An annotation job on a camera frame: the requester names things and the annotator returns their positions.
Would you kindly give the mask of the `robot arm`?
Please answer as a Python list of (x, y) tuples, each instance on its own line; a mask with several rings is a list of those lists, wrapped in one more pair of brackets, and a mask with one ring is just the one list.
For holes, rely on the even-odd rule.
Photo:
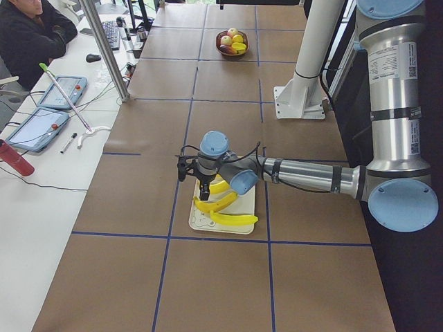
[(437, 217), (431, 168), (420, 155), (416, 41), (426, 24), (423, 1), (358, 1), (356, 36), (368, 59), (367, 116), (340, 109), (338, 127), (350, 167), (258, 155), (239, 157), (228, 138), (209, 131), (191, 165), (199, 181), (195, 202), (208, 200), (221, 176), (235, 194), (259, 180), (300, 190), (342, 193), (364, 201), (373, 218), (397, 232), (414, 232)]

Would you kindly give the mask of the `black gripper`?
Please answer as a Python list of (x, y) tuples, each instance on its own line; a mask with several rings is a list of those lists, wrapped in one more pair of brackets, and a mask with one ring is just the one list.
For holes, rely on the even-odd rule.
[(210, 183), (215, 179), (217, 171), (198, 165), (195, 175), (199, 179), (199, 200), (207, 201), (210, 196)]

